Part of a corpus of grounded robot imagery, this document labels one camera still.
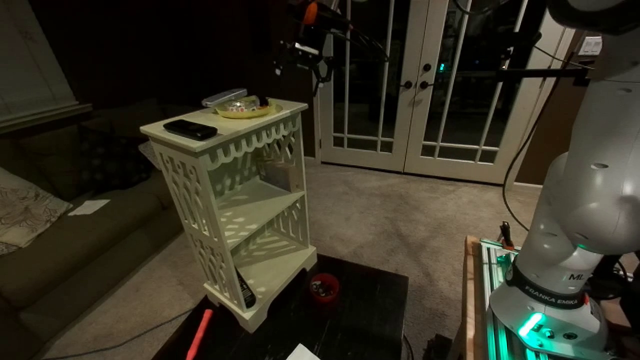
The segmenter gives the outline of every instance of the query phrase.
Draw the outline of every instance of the white shelf unit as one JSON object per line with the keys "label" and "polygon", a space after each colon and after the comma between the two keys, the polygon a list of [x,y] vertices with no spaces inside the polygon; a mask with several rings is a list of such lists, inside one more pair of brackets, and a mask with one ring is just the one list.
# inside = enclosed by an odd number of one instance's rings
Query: white shelf unit
{"label": "white shelf unit", "polygon": [[[256,119],[225,119],[203,109],[141,127],[202,267],[207,296],[250,332],[289,281],[316,263],[300,126],[307,105],[275,102],[275,113]],[[175,119],[215,126],[218,135],[199,142],[164,130]],[[302,189],[288,192],[261,180],[258,164],[267,158],[294,165]],[[244,304],[236,269],[256,296],[251,308]]]}

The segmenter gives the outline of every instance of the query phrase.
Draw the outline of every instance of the red container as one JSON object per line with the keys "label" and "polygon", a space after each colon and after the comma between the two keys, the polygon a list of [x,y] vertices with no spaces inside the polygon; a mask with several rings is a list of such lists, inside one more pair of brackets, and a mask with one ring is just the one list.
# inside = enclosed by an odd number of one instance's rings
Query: red container
{"label": "red container", "polygon": [[[333,291],[333,293],[329,296],[320,296],[318,292],[314,291],[314,282],[319,281],[321,286],[327,290]],[[338,291],[340,290],[340,282],[335,278],[332,274],[320,273],[311,278],[311,283],[309,283],[309,291],[311,291],[311,295],[314,299],[320,303],[326,304],[335,300],[338,296]]]}

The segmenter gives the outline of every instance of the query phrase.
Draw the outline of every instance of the white paper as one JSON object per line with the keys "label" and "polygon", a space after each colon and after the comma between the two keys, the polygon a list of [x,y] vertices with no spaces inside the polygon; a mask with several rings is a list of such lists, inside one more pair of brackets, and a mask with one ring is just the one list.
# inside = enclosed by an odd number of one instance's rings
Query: white paper
{"label": "white paper", "polygon": [[88,215],[94,213],[99,208],[103,207],[108,200],[87,200],[84,204],[78,206],[75,210],[69,213],[69,216],[72,215]]}
{"label": "white paper", "polygon": [[287,360],[320,360],[304,345],[298,344],[298,346],[291,352]]}

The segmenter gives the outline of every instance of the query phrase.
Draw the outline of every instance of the beige carpet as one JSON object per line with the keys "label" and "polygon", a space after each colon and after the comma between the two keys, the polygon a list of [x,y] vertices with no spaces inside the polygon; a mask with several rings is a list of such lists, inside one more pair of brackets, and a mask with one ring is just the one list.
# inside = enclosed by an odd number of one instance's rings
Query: beige carpet
{"label": "beige carpet", "polygon": [[[500,188],[307,162],[312,243],[322,254],[409,277],[405,333],[421,358],[436,332],[455,335],[460,322],[465,235],[496,238],[510,221],[516,243],[525,231],[509,217]],[[509,194],[528,224],[536,189]],[[180,236],[88,311],[38,356],[64,356],[119,343],[194,306],[202,276]],[[77,357],[150,359],[176,320],[116,350]]]}

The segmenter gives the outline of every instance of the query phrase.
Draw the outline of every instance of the couch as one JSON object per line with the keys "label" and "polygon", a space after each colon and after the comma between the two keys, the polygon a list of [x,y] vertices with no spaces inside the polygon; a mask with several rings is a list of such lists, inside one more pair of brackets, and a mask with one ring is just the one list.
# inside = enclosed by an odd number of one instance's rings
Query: couch
{"label": "couch", "polygon": [[[143,136],[139,127],[165,118],[147,101],[98,111],[83,126]],[[90,215],[63,215],[33,243],[0,257],[0,359],[29,359],[57,333],[180,233],[162,173],[100,195],[79,186],[77,124],[0,139],[0,167],[69,201],[110,201]]]}

